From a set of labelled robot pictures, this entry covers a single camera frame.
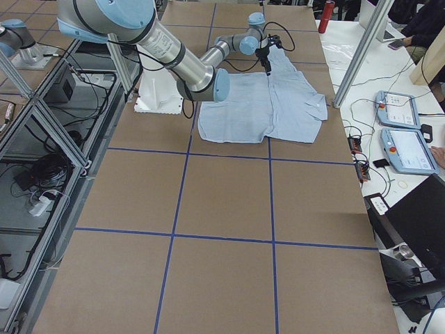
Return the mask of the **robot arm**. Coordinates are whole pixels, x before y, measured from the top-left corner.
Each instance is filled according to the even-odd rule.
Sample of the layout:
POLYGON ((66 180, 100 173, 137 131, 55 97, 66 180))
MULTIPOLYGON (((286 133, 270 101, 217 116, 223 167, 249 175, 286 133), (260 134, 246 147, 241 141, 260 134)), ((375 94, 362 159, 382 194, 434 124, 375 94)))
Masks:
POLYGON ((115 34, 121 43, 138 45, 176 76, 187 100, 221 102, 229 95, 229 74, 219 65, 232 53, 254 54, 270 74, 270 47, 281 47, 278 35, 266 33, 262 13, 252 13, 246 32, 222 35, 198 58, 158 20, 153 1, 59 1, 58 27, 72 38, 105 44, 115 34))

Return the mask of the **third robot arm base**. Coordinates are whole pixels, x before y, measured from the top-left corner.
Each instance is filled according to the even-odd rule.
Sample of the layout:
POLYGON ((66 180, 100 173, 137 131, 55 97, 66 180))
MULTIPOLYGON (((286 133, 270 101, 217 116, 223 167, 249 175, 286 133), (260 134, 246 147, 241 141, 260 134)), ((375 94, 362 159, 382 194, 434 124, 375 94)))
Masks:
POLYGON ((20 19, 1 22, 1 51, 22 70, 43 70, 59 54, 57 47, 38 44, 20 19))

